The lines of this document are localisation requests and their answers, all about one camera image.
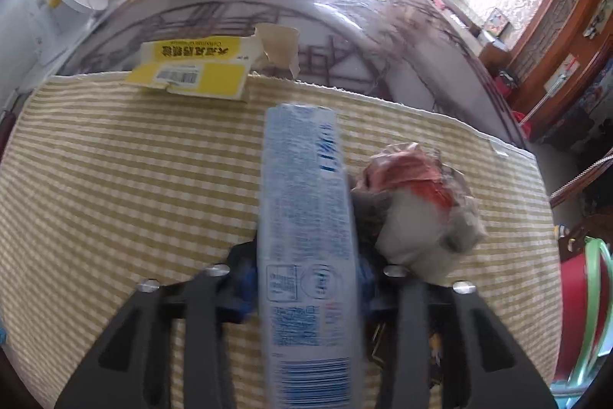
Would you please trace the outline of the red white wrapper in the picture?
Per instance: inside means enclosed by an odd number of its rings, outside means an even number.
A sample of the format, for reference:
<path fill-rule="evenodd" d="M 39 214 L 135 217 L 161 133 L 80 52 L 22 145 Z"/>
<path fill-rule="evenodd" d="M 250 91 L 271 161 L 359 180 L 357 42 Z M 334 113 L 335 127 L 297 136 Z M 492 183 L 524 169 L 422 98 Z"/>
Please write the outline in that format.
<path fill-rule="evenodd" d="M 348 181 L 362 253 L 428 283 L 442 283 L 487 237 L 464 176 L 433 148 L 391 144 Z"/>

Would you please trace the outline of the blue white toothpaste box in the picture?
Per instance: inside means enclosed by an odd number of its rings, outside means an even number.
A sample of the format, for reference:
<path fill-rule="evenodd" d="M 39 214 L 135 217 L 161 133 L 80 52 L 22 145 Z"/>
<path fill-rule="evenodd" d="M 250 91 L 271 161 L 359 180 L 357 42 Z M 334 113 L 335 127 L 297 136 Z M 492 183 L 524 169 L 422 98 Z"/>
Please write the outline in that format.
<path fill-rule="evenodd" d="M 359 407 L 359 260 L 333 110 L 266 111 L 257 257 L 270 406 Z"/>

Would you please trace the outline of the yellow white carton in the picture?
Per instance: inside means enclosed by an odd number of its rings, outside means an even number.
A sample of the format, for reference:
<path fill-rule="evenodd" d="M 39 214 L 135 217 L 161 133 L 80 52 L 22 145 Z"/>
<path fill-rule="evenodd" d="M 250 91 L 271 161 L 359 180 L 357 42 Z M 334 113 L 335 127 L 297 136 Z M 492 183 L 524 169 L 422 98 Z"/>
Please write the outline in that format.
<path fill-rule="evenodd" d="M 260 38 L 213 35 L 197 39 L 149 41 L 128 85 L 168 94 L 239 101 L 246 77 L 263 53 Z"/>

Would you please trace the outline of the red bin with green rim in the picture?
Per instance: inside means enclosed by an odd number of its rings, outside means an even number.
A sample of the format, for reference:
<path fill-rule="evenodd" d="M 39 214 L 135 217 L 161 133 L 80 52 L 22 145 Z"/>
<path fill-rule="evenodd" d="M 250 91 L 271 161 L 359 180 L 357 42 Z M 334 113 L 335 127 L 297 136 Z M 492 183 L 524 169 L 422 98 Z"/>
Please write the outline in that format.
<path fill-rule="evenodd" d="M 612 256 L 605 241 L 586 238 L 583 251 L 561 264 L 562 334 L 554 379 L 586 381 L 612 323 Z"/>

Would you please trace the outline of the beige striped table mat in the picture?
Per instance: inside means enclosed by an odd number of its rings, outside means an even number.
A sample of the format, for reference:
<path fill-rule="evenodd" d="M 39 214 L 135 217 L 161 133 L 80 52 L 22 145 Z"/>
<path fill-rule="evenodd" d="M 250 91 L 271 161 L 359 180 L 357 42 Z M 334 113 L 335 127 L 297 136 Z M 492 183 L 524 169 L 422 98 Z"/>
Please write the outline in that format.
<path fill-rule="evenodd" d="M 252 76 L 242 101 L 130 86 L 120 72 L 53 78 L 29 97 L 1 162 L 1 318 L 13 368 L 52 407 L 143 278 L 175 283 L 257 224 L 264 115 L 337 114 L 346 168 L 395 143 L 439 151 L 477 199 L 487 237 L 452 273 L 553 378 L 562 304 L 553 215 L 528 151 L 457 119 L 336 88 Z"/>

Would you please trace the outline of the dark wooden carved chair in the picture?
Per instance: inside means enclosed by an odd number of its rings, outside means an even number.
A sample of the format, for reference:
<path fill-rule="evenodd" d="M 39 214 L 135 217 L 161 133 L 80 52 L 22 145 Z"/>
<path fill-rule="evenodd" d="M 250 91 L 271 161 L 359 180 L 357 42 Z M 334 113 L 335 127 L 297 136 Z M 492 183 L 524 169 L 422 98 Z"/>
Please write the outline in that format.
<path fill-rule="evenodd" d="M 550 196 L 551 209 L 559 207 L 566 201 L 582 194 L 587 187 L 599 179 L 612 167 L 612 150 L 609 149 L 603 158 L 594 162 L 579 176 L 560 187 Z M 565 235 L 556 237 L 561 263 L 570 260 L 587 247 L 587 238 L 602 238 L 607 249 L 612 249 L 612 208 L 607 207 L 599 213 L 585 217 Z"/>

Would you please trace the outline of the small red floor bin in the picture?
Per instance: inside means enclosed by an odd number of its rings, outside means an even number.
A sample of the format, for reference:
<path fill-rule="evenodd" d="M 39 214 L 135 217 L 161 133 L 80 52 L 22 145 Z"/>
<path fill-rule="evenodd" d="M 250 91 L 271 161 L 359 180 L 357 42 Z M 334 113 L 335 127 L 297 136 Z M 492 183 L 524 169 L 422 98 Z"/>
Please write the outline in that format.
<path fill-rule="evenodd" d="M 499 71 L 495 79 L 493 79 L 493 82 L 495 82 L 497 91 L 499 91 L 499 94 L 501 94 L 504 99 L 510 97 L 518 88 L 518 82 L 516 82 L 514 76 L 511 76 L 505 71 Z"/>

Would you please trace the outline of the wooden TV cabinet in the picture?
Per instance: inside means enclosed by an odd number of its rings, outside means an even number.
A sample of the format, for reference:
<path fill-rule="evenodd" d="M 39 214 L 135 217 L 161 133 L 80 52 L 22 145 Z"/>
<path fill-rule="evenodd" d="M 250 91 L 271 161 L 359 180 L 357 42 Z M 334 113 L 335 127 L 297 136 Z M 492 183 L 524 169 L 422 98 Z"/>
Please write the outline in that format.
<path fill-rule="evenodd" d="M 506 44 L 483 28 L 470 9 L 460 0 L 431 0 L 452 24 L 470 51 L 481 61 L 489 75 L 496 77 L 511 60 Z"/>

